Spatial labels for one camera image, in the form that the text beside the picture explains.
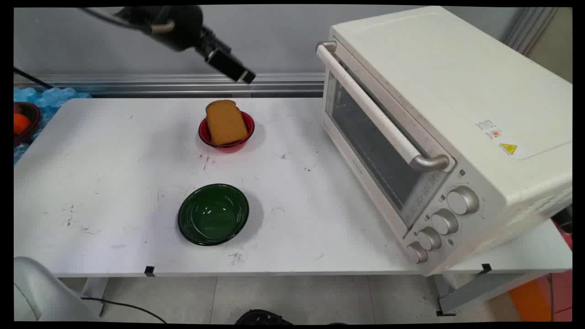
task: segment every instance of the white chair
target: white chair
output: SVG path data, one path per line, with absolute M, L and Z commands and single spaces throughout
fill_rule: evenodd
M 34 259 L 14 259 L 15 321 L 100 321 L 87 304 Z

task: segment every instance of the toast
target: toast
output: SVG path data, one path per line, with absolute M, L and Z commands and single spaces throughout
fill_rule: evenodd
M 248 130 L 236 102 L 214 101 L 205 107 L 211 141 L 216 145 L 237 142 L 246 138 Z

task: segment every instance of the red bowl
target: red bowl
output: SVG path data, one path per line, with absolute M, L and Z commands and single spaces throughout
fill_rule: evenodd
M 31 143 L 33 134 L 37 131 L 40 122 L 40 110 L 34 104 L 27 102 L 14 102 L 14 113 L 22 113 L 29 118 L 30 125 L 20 135 L 14 135 L 14 147 L 22 143 Z
M 224 145 L 213 144 L 213 142 L 211 142 L 211 133 L 209 132 L 209 127 L 207 126 L 207 118 L 203 119 L 203 121 L 201 121 L 201 123 L 199 124 L 199 138 L 201 138 L 203 143 L 224 153 L 232 153 L 241 149 L 246 143 L 246 141 L 250 138 L 250 136 L 252 136 L 252 134 L 254 133 L 255 124 L 254 120 L 252 120 L 252 117 L 248 115 L 248 113 L 242 111 L 240 111 L 240 113 L 242 113 L 242 119 L 244 119 L 246 130 L 248 130 L 248 135 L 246 136 L 246 138 L 230 144 Z

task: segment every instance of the tile floor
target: tile floor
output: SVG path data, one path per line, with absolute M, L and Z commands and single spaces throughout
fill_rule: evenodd
M 84 279 L 63 281 L 80 291 Z M 406 276 L 113 277 L 107 300 L 143 307 L 169 323 L 233 324 L 264 309 L 293 324 L 520 321 L 508 294 L 437 317 L 431 278 Z M 156 323 L 139 310 L 106 305 L 105 321 Z

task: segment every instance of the toaster oven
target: toaster oven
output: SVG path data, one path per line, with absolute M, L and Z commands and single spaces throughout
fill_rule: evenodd
M 334 25 L 316 53 L 325 130 L 421 274 L 572 203 L 572 84 L 447 10 Z

